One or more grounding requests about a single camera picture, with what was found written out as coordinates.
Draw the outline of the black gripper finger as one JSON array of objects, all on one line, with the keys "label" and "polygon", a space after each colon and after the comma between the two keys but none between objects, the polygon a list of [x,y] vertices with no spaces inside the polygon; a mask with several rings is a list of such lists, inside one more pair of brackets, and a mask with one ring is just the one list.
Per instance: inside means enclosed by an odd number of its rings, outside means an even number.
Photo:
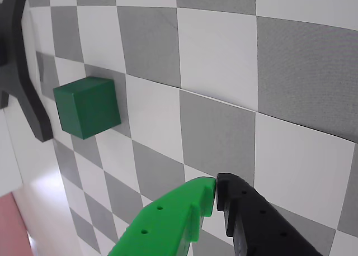
[{"label": "black gripper finger", "polygon": [[216,206],[235,255],[320,255],[249,183],[231,173],[216,177]]}]

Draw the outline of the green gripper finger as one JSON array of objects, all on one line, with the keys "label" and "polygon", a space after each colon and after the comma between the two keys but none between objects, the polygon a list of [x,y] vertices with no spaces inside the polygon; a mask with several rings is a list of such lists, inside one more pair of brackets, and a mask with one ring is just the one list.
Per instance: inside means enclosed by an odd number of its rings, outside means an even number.
[{"label": "green gripper finger", "polygon": [[187,255],[210,217],[216,191],[213,177],[198,177],[145,206],[110,255]]}]

